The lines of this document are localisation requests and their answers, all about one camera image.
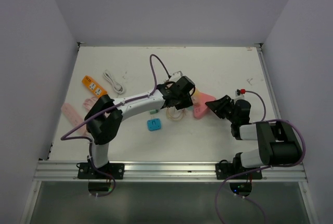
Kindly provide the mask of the pink power strip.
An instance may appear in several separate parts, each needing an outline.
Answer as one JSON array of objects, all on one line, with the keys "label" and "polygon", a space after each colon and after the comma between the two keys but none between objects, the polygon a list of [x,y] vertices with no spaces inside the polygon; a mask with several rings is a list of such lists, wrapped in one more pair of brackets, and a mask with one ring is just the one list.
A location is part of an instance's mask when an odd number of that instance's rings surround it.
[{"label": "pink power strip", "polygon": [[[62,114],[67,118],[71,125],[75,128],[83,122],[83,118],[79,113],[74,109],[74,107],[69,103],[64,103],[61,107]],[[88,135],[85,126],[80,127],[76,130],[76,133],[79,135]]]},{"label": "pink power strip", "polygon": [[196,91],[191,98],[193,102],[193,115],[196,119],[201,119],[208,113],[209,108],[206,105],[206,102],[216,100],[214,96],[200,91]]}]

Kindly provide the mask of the green USB charger plug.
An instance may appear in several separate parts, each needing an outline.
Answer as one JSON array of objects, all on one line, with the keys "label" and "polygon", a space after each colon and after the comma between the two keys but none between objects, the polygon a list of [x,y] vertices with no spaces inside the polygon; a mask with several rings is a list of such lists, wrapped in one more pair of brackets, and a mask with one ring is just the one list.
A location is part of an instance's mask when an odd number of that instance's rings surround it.
[{"label": "green USB charger plug", "polygon": [[156,114],[158,113],[159,110],[158,109],[153,109],[153,110],[150,110],[149,113],[152,115],[152,114]]}]

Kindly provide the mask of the blue plug adapter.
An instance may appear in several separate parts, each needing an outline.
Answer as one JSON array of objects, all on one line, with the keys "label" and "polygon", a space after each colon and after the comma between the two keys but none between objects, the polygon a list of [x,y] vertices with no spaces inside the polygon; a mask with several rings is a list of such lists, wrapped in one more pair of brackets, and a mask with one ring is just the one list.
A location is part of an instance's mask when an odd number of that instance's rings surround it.
[{"label": "blue plug adapter", "polygon": [[159,118],[150,119],[147,121],[147,129],[149,131],[157,131],[162,128],[162,123]]}]

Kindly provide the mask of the orange USB charger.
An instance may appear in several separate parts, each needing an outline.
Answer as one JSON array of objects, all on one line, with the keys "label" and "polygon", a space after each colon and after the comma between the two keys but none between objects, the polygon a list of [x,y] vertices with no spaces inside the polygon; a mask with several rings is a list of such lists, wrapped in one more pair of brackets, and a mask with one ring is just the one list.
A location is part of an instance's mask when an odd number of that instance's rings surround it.
[{"label": "orange USB charger", "polygon": [[97,98],[108,94],[108,92],[90,76],[85,76],[82,79],[82,84]]}]

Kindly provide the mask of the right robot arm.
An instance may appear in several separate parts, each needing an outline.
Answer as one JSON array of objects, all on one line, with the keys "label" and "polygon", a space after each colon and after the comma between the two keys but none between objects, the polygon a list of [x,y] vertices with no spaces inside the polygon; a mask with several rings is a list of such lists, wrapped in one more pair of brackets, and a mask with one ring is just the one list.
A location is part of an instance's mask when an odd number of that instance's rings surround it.
[{"label": "right robot arm", "polygon": [[304,157],[294,128],[286,121],[250,122],[251,104],[245,99],[221,99],[206,102],[206,106],[220,119],[230,121],[232,136],[240,141],[257,141],[257,148],[235,155],[232,173],[244,178],[250,168],[262,166],[288,167],[301,162]]}]

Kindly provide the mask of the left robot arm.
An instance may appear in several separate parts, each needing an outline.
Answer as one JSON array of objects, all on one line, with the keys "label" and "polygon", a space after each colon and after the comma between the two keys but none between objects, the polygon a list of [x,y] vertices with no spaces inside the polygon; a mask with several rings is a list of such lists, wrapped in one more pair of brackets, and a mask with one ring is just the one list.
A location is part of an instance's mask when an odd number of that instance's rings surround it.
[{"label": "left robot arm", "polygon": [[174,107],[177,110],[193,105],[191,96],[196,90],[195,84],[187,76],[177,81],[157,84],[150,92],[135,96],[111,99],[101,96],[85,116],[86,129],[93,137],[89,156],[92,158],[89,171],[100,179],[108,172],[108,149],[118,133],[123,121],[150,110]]}]

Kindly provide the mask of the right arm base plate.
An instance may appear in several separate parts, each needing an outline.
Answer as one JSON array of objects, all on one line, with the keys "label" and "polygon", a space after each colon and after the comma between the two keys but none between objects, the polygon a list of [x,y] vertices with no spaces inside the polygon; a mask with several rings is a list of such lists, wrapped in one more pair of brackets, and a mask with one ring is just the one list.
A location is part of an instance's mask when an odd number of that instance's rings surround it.
[{"label": "right arm base plate", "polygon": [[228,177],[244,172],[247,172],[247,174],[234,177],[233,180],[263,179],[262,173],[260,171],[249,173],[248,171],[251,169],[253,168],[244,168],[237,158],[234,158],[231,162],[228,162],[224,159],[215,164],[215,174],[218,180],[225,180]]}]

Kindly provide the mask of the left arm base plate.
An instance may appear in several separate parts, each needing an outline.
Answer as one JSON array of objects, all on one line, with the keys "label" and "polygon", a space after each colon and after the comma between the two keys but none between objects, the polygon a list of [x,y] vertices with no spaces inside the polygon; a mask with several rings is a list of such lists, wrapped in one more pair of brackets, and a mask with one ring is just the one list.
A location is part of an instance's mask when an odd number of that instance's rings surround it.
[{"label": "left arm base plate", "polygon": [[77,163],[76,167],[78,168],[77,178],[87,180],[110,179],[110,176],[116,180],[122,180],[125,171],[124,163],[108,163],[98,168],[99,172],[92,167],[90,162]]}]

